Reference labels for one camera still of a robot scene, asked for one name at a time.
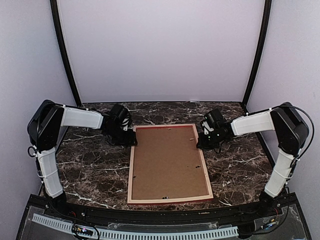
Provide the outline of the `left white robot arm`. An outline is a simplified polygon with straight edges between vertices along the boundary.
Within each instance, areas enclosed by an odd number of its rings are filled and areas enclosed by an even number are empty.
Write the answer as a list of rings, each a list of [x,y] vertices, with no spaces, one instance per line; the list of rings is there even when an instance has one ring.
[[[129,110],[115,104],[110,111],[58,104],[44,100],[27,125],[31,146],[30,157],[35,158],[38,176],[43,183],[45,196],[53,201],[51,210],[60,218],[71,213],[65,203],[66,194],[60,181],[56,162],[56,148],[62,127],[80,127],[100,130],[112,146],[137,145],[136,132],[130,128],[132,116]]]

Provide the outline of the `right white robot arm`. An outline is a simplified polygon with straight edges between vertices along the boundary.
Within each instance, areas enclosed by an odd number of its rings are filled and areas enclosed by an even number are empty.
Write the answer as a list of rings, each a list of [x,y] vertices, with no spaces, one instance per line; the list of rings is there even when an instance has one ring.
[[[308,126],[301,108],[284,102],[261,111],[246,113],[233,120],[226,120],[219,109],[204,115],[202,131],[198,134],[198,149],[221,151],[222,144],[251,133],[274,131],[278,142],[278,156],[272,173],[255,205],[255,213],[266,217],[275,208],[276,197],[293,176],[295,167],[310,147],[315,126]]]

